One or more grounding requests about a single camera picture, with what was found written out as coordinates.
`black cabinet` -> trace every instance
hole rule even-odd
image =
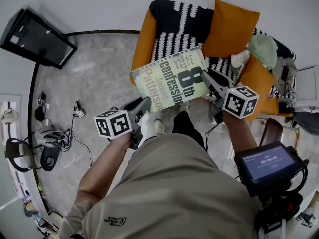
[[[77,49],[28,9],[22,9],[9,21],[0,40],[0,47],[58,69],[62,69]]]

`shirt logo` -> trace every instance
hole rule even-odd
[[[126,218],[123,217],[110,217],[104,219],[104,222],[108,222],[110,226],[121,226],[125,223]]]

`forearm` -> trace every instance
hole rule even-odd
[[[81,179],[78,195],[80,192],[82,194],[90,194],[96,197],[97,200],[104,198],[128,147],[129,145],[121,145],[112,141]]]
[[[234,119],[227,124],[227,127],[235,153],[257,147],[251,131],[243,119]]]

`beige t-shirt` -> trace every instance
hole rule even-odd
[[[103,200],[73,206],[59,236],[81,229],[86,239],[249,239],[259,209],[193,139],[171,134],[145,142]]]

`black pants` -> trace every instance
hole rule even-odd
[[[193,138],[204,149],[204,140],[201,134],[194,128],[190,121],[188,112],[182,111],[174,118],[174,129],[172,133],[180,133]]]

